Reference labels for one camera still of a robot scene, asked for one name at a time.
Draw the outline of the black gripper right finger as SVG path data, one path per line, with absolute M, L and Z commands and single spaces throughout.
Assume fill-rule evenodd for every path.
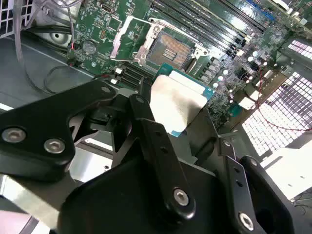
M 233 145 L 217 134 L 209 112 L 193 120 L 196 165 L 214 172 L 221 182 L 232 227 L 240 234 L 293 234 L 295 213 L 259 162 L 237 157 Z

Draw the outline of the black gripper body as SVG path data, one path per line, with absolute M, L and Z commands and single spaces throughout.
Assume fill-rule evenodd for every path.
M 194 217 L 175 223 L 151 170 L 132 159 L 75 189 L 63 204 L 59 234 L 232 234 L 224 193 L 215 175 L 180 161 L 196 201 Z

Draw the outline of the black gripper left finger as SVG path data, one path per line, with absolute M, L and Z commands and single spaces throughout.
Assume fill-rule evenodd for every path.
M 146 98 L 119 95 L 101 80 L 10 110 L 0 116 L 0 170 L 39 181 L 58 181 L 75 144 L 102 125 L 114 136 L 114 158 L 138 157 L 152 175 L 151 198 L 173 223 L 190 220 L 195 199 L 164 126 Z

